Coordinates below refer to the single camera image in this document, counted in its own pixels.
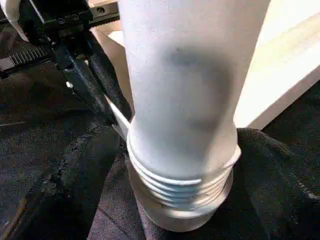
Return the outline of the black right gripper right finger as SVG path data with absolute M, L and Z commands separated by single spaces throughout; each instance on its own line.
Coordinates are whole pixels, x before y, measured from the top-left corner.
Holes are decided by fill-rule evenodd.
M 320 133 L 238 130 L 234 185 L 212 218 L 217 240 L 320 237 Z

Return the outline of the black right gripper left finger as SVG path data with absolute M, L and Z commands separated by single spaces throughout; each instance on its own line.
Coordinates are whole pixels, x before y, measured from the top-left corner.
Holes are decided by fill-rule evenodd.
M 24 240 L 145 240 L 127 155 L 110 126 L 72 142 L 27 194 Z

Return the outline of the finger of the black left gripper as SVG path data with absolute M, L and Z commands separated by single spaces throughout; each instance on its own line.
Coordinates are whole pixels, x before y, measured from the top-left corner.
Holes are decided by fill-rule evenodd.
M 88 65 L 104 94 L 120 110 L 127 120 L 132 115 L 131 107 L 120 88 L 115 68 L 104 52 L 102 46 L 92 33 L 84 35 L 85 42 L 91 53 L 88 58 Z
M 85 61 L 76 58 L 66 46 L 56 47 L 53 54 L 73 93 L 80 97 L 101 120 L 109 121 L 111 108 Z

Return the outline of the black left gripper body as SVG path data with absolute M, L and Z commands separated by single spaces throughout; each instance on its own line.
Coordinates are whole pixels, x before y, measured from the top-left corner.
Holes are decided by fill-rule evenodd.
M 57 44 L 65 38 L 120 19 L 118 4 L 90 7 L 85 0 L 2 0 L 0 9 L 20 37 L 31 44 Z

